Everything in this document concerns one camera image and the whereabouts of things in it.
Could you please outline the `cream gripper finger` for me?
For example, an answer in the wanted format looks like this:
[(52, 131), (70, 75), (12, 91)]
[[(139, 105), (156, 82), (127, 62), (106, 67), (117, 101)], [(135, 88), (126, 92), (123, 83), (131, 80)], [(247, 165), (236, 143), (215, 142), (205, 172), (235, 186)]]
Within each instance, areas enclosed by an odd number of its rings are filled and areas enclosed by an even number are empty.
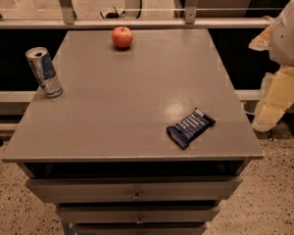
[(268, 50), (270, 48), (270, 31), (271, 25), (265, 28), (258, 36), (251, 40), (249, 43), (249, 48), (255, 51)]
[(267, 72), (254, 111), (252, 127), (270, 131), (294, 104), (294, 67), (281, 66), (276, 73)]

